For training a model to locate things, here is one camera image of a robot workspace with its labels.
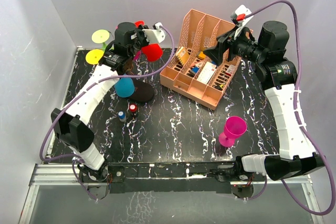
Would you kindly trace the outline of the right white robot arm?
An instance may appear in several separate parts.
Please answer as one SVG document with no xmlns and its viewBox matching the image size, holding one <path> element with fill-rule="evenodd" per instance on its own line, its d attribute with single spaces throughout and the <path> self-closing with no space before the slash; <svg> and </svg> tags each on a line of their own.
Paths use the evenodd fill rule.
<svg viewBox="0 0 336 224">
<path fill-rule="evenodd" d="M 236 56 L 254 63 L 254 73 L 265 93 L 276 122 L 279 137 L 278 155 L 244 155 L 234 167 L 240 180 L 247 180 L 253 173 L 262 173 L 272 180 L 281 180 L 310 174 L 324 167 L 323 156 L 314 148 L 297 120 L 301 112 L 298 90 L 295 89 L 298 73 L 295 65 L 284 54 L 289 39 L 287 26 L 278 21 L 267 21 L 254 39 L 249 28 L 244 27 L 235 37 L 237 27 L 217 37 L 216 45 L 204 50 L 216 65 Z"/>
</svg>

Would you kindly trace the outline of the blue wine glass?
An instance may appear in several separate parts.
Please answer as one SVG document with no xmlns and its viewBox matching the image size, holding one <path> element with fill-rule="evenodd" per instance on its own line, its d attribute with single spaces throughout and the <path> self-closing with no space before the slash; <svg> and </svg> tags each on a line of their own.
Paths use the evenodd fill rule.
<svg viewBox="0 0 336 224">
<path fill-rule="evenodd" d="M 135 92 L 135 86 L 131 78 L 121 78 L 115 85 L 115 92 L 121 98 L 127 98 Z"/>
</svg>

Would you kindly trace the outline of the magenta wine glass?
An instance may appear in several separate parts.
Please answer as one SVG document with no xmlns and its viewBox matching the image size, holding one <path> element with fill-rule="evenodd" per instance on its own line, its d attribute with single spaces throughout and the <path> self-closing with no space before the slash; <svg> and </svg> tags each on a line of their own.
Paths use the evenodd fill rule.
<svg viewBox="0 0 336 224">
<path fill-rule="evenodd" d="M 219 135 L 219 143 L 224 147 L 232 147 L 235 141 L 247 131 L 247 123 L 238 116 L 227 119 L 223 132 Z"/>
<path fill-rule="evenodd" d="M 137 61 L 137 60 L 139 59 L 140 55 L 141 55 L 141 52 L 138 51 L 138 52 L 136 53 L 136 55 L 134 56 L 133 60 L 134 60 L 134 61 Z"/>
</svg>

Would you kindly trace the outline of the orange wine glass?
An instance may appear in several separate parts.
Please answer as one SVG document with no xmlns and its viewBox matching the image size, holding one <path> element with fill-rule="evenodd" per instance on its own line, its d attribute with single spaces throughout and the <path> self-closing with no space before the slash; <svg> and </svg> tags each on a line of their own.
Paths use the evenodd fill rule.
<svg viewBox="0 0 336 224">
<path fill-rule="evenodd" d="M 103 57 L 104 51 L 101 49 L 90 50 L 85 57 L 85 60 L 90 65 L 97 65 L 100 59 Z"/>
</svg>

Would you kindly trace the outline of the green wine glass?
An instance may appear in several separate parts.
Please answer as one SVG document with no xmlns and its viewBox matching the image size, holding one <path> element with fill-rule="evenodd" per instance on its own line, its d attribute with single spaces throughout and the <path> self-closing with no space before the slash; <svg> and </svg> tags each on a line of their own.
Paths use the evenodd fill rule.
<svg viewBox="0 0 336 224">
<path fill-rule="evenodd" d="M 102 44 L 102 50 L 106 49 L 106 42 L 108 41 L 108 39 L 110 38 L 110 32 L 105 30 L 105 29 L 99 29 L 96 30 L 92 36 L 91 39 L 94 43 L 96 44 Z"/>
</svg>

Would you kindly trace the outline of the red wine glass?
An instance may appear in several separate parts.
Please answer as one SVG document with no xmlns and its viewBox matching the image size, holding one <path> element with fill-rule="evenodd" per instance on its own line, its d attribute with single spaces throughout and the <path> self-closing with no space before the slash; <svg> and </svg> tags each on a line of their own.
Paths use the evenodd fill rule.
<svg viewBox="0 0 336 224">
<path fill-rule="evenodd" d="M 139 27 L 140 25 L 145 25 L 144 21 L 138 20 L 134 23 L 136 27 Z M 163 50 L 160 47 L 160 44 L 149 44 L 148 46 L 143 47 L 139 50 L 141 52 L 141 55 L 145 55 L 147 58 L 147 61 L 154 62 L 159 60 L 163 55 Z"/>
</svg>

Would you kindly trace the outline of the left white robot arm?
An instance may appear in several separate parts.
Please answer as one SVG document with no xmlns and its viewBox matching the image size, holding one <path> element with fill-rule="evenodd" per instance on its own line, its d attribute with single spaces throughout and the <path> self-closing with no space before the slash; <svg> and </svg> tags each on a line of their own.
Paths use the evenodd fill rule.
<svg viewBox="0 0 336 224">
<path fill-rule="evenodd" d="M 132 79 L 126 72 L 135 55 L 151 45 L 150 32 L 140 20 L 120 23 L 111 42 L 107 42 L 109 31 L 97 30 L 92 35 L 93 40 L 103 44 L 103 48 L 93 49 L 86 55 L 87 63 L 95 66 L 92 76 L 67 105 L 51 113 L 55 138 L 73 151 L 98 182 L 104 181 L 109 172 L 104 166 L 105 158 L 94 144 L 95 135 L 88 123 L 109 90 L 122 80 Z"/>
</svg>

